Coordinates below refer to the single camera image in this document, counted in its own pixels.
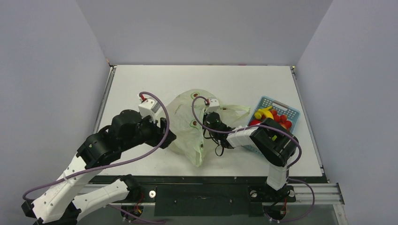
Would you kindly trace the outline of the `pale green plastic bag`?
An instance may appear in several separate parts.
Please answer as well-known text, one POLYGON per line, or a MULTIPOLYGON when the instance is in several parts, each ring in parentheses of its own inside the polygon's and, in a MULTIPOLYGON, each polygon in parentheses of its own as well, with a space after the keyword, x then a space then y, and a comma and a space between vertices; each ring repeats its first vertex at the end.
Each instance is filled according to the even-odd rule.
MULTIPOLYGON (((176 139, 168 146, 168 149, 184 155, 194 166, 200 167, 206 154, 214 150, 217 144, 204 138, 204 130, 192 114, 191 104, 197 96, 215 97, 206 90, 191 89, 177 95, 166 106, 166 109, 169 115, 170 131, 176 135, 176 139)), ((248 106, 228 105, 220 101, 216 112, 223 123, 236 127, 247 120, 251 109, 248 106)))

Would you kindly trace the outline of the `red fake apple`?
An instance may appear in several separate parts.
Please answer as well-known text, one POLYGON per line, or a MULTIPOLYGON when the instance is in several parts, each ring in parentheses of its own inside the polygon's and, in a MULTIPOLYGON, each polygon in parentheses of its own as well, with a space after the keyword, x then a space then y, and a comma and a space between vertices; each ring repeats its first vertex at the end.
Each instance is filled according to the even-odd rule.
POLYGON ((261 120, 251 120, 248 124, 248 126, 253 126, 253 125, 257 125, 260 124, 262 121, 261 120))

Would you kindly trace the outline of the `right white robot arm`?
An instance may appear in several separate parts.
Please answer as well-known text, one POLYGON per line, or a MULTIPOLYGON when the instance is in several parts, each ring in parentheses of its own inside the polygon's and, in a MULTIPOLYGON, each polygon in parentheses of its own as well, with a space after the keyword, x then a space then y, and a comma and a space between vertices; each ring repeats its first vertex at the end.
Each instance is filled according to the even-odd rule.
POLYGON ((300 149, 298 139, 271 118, 249 127, 229 127, 221 121, 218 113, 207 113, 203 128, 224 149, 248 147, 257 150, 269 163, 265 195, 277 200, 283 195, 290 167, 289 160, 300 149))

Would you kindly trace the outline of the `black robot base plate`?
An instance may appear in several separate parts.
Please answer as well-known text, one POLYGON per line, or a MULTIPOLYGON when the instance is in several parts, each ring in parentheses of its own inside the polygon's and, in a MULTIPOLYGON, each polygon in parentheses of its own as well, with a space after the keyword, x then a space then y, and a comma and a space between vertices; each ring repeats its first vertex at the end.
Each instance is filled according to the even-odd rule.
POLYGON ((266 177, 135 176, 140 190, 120 203, 154 206, 158 217, 262 216, 284 203, 294 203, 291 185, 275 191, 266 177))

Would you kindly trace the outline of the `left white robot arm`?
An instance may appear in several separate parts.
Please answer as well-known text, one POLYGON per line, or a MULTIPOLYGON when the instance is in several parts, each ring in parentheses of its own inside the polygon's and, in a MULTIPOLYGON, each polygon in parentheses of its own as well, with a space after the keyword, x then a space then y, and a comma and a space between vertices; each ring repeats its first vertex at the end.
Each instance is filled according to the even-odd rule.
POLYGON ((110 125, 86 138, 71 163, 57 181, 44 185, 45 193, 36 199, 23 195, 22 210, 38 225, 75 225, 87 214, 109 203, 141 200, 140 184, 132 175, 121 175, 93 192, 80 190, 99 172, 120 165, 124 151, 147 144, 153 150, 168 147, 176 138, 170 131, 169 116, 152 120, 134 110, 124 110, 110 125))

